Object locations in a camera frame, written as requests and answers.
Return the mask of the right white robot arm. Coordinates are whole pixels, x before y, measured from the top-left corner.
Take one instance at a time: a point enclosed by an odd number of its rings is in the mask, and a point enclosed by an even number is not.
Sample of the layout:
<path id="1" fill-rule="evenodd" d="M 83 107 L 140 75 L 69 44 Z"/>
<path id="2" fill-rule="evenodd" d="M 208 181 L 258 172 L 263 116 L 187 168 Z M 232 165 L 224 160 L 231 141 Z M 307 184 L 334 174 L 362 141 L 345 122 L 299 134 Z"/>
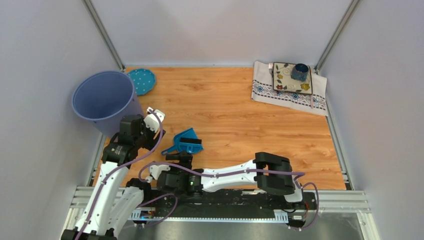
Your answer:
<path id="1" fill-rule="evenodd" d="M 287 157 L 257 152 L 254 159 L 224 168 L 191 169 L 181 163 L 158 164 L 148 167 L 160 191 L 180 197 L 202 196 L 219 190 L 240 186 L 256 186 L 270 195 L 282 196 L 286 205 L 299 209 L 305 203 L 298 179 Z"/>

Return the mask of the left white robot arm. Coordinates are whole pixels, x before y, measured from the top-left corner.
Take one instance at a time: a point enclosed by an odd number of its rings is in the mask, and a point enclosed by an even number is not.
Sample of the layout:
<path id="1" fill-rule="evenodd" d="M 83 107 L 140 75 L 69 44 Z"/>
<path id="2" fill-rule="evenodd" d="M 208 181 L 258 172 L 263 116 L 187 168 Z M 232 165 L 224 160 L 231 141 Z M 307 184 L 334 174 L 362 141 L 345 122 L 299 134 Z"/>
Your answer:
<path id="1" fill-rule="evenodd" d="M 149 183 L 131 179 L 119 201 L 116 195 L 131 165 L 140 161 L 139 149 L 152 154 L 165 135 L 165 114 L 149 109 L 145 116 L 126 115 L 119 131 L 103 149 L 99 176 L 90 199 L 72 229 L 65 229 L 62 240 L 116 240 L 133 210 L 148 207 L 153 201 Z"/>

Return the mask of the blue hand brush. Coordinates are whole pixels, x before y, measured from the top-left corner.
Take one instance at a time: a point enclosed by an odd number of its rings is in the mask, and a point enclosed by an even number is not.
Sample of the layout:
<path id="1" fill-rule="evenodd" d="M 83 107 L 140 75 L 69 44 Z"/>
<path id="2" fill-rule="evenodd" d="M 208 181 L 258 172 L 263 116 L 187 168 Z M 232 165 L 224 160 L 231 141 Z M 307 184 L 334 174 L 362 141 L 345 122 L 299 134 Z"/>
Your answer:
<path id="1" fill-rule="evenodd" d="M 201 139 L 198 139 L 198 138 L 182 137 L 179 140 L 179 144 L 181 146 L 201 146 L 202 145 L 202 140 Z"/>

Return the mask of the blue plastic dustpan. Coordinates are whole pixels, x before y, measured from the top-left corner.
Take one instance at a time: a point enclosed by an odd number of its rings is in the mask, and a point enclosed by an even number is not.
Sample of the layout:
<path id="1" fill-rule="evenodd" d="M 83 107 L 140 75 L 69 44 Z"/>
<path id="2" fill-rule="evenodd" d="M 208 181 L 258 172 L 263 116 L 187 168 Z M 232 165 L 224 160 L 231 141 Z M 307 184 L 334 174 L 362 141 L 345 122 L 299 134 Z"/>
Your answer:
<path id="1" fill-rule="evenodd" d="M 164 156 L 174 151 L 178 153 L 186 151 L 189 154 L 197 154 L 203 150 L 202 140 L 198 138 L 193 128 L 189 128 L 176 134 L 173 138 L 173 145 L 163 150 L 161 155 Z"/>

